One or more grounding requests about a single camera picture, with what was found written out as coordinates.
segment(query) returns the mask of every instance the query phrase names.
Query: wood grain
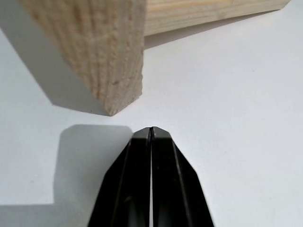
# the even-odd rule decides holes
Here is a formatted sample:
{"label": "wood grain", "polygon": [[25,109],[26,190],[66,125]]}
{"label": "wood grain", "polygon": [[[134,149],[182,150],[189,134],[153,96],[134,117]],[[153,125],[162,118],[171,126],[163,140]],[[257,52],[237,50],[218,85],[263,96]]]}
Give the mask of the wood grain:
{"label": "wood grain", "polygon": [[146,0],[22,0],[114,115],[142,92]]}
{"label": "wood grain", "polygon": [[145,35],[283,8],[290,0],[148,0]]}

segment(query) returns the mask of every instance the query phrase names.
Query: black plastic jaw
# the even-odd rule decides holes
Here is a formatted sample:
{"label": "black plastic jaw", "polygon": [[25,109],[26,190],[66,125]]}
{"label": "black plastic jaw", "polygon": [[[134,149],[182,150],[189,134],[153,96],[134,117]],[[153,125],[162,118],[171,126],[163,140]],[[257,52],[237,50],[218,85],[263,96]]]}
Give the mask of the black plastic jaw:
{"label": "black plastic jaw", "polygon": [[170,134],[152,127],[107,171],[89,227],[148,227],[151,179],[153,227],[214,226],[196,172]]}

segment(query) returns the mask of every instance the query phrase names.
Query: wooden block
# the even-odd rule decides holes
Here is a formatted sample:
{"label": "wooden block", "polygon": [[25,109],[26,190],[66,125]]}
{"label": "wooden block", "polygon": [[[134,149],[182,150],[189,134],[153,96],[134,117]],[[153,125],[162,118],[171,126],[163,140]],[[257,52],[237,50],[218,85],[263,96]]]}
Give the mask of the wooden block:
{"label": "wooden block", "polygon": [[22,2],[109,115],[140,96],[146,0]]}
{"label": "wooden block", "polygon": [[145,35],[278,10],[290,0],[148,0]]}

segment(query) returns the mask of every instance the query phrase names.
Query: wooden board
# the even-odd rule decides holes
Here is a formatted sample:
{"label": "wooden board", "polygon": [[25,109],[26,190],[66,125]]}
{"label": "wooden board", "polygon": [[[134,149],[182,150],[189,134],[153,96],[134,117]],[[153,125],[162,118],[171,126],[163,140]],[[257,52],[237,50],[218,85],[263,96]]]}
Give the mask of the wooden board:
{"label": "wooden board", "polygon": [[148,0],[145,35],[282,9],[290,0]]}
{"label": "wooden board", "polygon": [[140,96],[146,0],[22,2],[109,115]]}

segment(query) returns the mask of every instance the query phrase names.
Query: white surface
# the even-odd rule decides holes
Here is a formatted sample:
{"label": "white surface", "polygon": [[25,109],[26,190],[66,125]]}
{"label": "white surface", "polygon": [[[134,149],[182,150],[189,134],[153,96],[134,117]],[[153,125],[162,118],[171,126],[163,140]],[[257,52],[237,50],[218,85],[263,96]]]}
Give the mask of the white surface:
{"label": "white surface", "polygon": [[[1,227],[85,226],[131,131],[153,125],[197,171],[217,227],[302,226],[301,0],[146,50],[143,95],[114,117],[56,105],[84,97],[76,77],[11,2],[0,9]],[[68,88],[40,78],[59,71]]]}

